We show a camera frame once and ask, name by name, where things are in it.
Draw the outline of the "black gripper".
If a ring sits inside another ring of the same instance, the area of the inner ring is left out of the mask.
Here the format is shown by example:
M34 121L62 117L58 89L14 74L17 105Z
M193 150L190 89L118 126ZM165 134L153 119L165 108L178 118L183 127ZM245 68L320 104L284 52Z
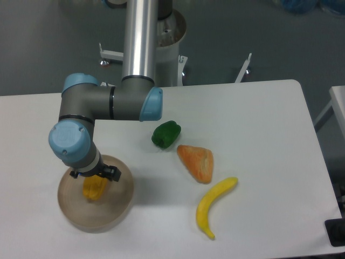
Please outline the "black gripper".
M92 166L91 170L86 172L72 170L69 175L74 179L76 179L78 176L86 178L97 175L100 178L118 182L121 177L121 171L116 166L110 166L103 162L98 162L97 165Z

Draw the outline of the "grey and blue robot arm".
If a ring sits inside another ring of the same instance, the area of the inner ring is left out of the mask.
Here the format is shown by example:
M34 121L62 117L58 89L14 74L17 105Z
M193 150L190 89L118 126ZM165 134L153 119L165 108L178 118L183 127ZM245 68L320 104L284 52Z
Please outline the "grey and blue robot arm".
M54 154L73 178L118 181L121 171L104 163L93 142L96 120L158 121L163 91L155 85L157 24L173 10L171 1L128 1L120 86L101 86L93 76L65 79L58 122L49 133Z

